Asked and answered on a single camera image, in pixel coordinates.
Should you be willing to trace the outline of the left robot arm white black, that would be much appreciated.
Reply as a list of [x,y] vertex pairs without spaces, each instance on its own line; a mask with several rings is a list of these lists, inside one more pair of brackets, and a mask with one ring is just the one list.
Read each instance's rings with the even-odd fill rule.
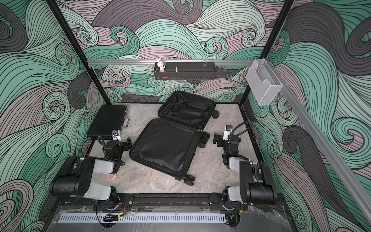
[[102,145],[104,157],[68,158],[49,185],[51,195],[119,202],[115,187],[96,183],[92,177],[94,174],[116,175],[119,168],[125,165],[122,155],[131,149],[131,139],[127,138],[124,142],[110,140],[105,143],[99,136],[98,141]]

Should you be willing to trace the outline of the white hard-shell suitcase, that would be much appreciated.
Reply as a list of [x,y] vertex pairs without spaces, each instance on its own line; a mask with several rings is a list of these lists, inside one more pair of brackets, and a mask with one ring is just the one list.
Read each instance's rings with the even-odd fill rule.
[[175,91],[141,132],[130,149],[130,158],[146,167],[193,186],[188,174],[198,148],[205,148],[210,134],[204,129],[216,112],[213,100]]

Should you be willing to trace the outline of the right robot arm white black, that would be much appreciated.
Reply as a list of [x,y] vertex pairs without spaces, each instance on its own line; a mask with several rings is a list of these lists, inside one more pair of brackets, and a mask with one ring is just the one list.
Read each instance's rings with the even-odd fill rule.
[[277,191],[267,164],[253,162],[239,154],[240,135],[252,127],[252,122],[243,122],[236,127],[226,125],[223,135],[214,135],[213,143],[223,148],[224,165],[239,175],[236,186],[227,186],[222,192],[223,203],[275,204]]

